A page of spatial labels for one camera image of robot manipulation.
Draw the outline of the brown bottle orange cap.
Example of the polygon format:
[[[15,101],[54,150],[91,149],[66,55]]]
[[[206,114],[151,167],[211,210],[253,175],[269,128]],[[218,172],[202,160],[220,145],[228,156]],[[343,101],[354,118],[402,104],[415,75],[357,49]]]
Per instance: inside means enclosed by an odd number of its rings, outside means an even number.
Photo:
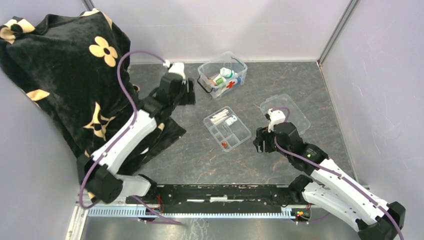
[[[208,79],[208,82],[209,82],[209,84],[211,86],[216,86],[217,85],[216,82],[213,79],[211,79],[211,78]]]

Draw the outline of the clear compartment tray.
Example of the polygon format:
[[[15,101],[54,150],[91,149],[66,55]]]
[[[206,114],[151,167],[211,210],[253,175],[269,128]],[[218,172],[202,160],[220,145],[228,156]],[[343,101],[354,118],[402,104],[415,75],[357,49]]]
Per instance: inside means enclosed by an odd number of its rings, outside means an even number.
[[[225,123],[225,120],[227,119],[226,118],[218,124],[212,124],[210,118],[224,109],[228,109],[229,111],[227,118],[231,115],[235,115],[237,117],[237,121],[228,126]],[[250,139],[252,136],[252,132],[249,130],[249,128],[229,106],[224,106],[205,117],[203,119],[203,124],[224,152],[233,150],[237,146]],[[227,143],[227,147],[222,146],[223,142]]]

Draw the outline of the green small medicine box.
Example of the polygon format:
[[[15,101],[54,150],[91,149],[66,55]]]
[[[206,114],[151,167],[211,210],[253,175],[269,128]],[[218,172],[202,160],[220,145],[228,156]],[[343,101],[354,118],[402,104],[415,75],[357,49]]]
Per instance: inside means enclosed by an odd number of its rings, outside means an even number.
[[[223,83],[225,83],[226,82],[226,78],[225,77],[223,77],[223,76],[221,76],[220,74],[219,75],[217,75],[212,81],[213,81],[213,83],[214,83],[214,85],[215,86],[219,86],[219,85],[221,85],[221,84],[223,84]]]

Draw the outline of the clear first aid box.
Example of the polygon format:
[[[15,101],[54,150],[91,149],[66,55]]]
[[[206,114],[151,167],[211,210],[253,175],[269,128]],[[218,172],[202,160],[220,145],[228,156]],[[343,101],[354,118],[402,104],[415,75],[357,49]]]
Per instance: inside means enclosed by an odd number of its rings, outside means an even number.
[[[196,82],[213,100],[245,83],[248,66],[231,51],[226,51],[214,59],[200,65]]]

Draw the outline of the blue white bandage roll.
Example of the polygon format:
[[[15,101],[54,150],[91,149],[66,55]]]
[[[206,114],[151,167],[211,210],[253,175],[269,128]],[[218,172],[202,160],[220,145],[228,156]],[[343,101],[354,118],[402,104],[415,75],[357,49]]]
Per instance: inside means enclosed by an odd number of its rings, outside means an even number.
[[[242,78],[241,78],[241,77],[237,77],[237,78],[233,79],[233,80],[232,80],[232,81],[228,84],[228,87],[229,87],[229,88],[232,88],[234,85],[239,84],[241,81],[242,81]]]

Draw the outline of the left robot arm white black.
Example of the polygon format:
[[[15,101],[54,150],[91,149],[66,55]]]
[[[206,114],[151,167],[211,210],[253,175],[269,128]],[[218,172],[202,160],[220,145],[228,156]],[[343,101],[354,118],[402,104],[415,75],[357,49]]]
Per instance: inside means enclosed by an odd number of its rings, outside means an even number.
[[[141,175],[120,174],[126,158],[136,149],[149,152],[153,149],[153,132],[170,119],[178,105],[193,105],[196,102],[193,78],[183,79],[178,73],[166,73],[159,87],[136,105],[136,111],[123,127],[102,147],[90,156],[77,158],[77,173],[80,194],[94,194],[106,204],[118,197],[137,196],[145,204],[153,203],[157,190],[153,182]]]

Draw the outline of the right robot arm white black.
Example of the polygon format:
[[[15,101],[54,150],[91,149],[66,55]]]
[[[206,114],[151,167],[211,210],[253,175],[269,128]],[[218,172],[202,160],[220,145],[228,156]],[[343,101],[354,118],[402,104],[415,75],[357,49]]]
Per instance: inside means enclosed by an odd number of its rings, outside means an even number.
[[[260,127],[253,141],[259,153],[278,152],[303,172],[289,185],[289,199],[316,205],[354,229],[362,240],[394,240],[405,237],[402,228],[406,208],[371,193],[318,146],[304,142],[291,122]]]

